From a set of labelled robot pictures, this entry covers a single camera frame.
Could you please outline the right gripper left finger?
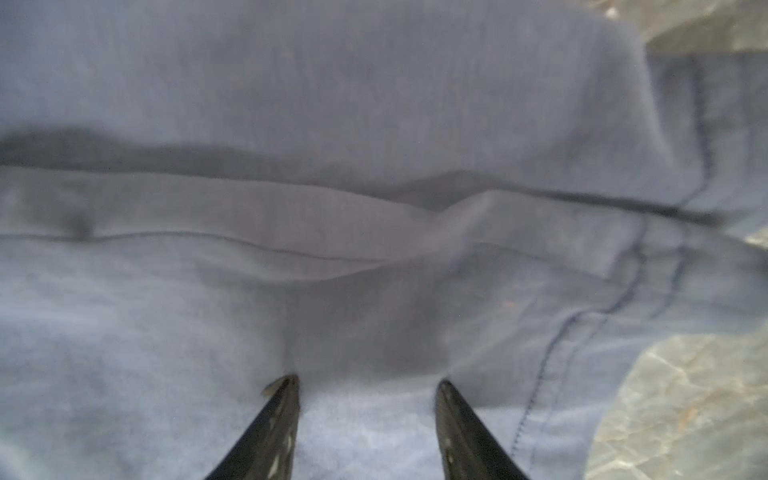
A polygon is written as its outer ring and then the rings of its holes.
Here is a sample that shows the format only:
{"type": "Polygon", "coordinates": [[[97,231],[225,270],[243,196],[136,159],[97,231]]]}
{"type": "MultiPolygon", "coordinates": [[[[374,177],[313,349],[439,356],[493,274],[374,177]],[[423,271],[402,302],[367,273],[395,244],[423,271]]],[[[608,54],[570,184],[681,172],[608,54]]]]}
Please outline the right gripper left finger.
{"type": "Polygon", "coordinates": [[[267,403],[208,480],[289,480],[300,417],[300,383],[296,374],[284,375],[268,385],[267,403]]]}

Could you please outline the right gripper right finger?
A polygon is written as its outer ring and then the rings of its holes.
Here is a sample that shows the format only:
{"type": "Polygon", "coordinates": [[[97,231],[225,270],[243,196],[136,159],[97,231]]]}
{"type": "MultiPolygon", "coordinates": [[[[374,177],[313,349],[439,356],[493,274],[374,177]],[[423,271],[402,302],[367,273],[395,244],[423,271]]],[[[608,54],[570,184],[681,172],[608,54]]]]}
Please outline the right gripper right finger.
{"type": "Polygon", "coordinates": [[[436,390],[435,422],[446,479],[528,480],[447,379],[436,390]]]}

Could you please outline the grey-blue tank top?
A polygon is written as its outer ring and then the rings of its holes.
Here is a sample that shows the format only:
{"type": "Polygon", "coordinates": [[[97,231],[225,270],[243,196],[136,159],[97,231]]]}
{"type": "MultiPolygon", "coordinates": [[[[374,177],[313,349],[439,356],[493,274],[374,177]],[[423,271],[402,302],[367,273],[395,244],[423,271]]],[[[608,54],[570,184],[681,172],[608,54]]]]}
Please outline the grey-blue tank top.
{"type": "Polygon", "coordinates": [[[1,475],[579,479],[639,355],[767,318],[767,56],[567,1],[5,1],[1,475]]]}

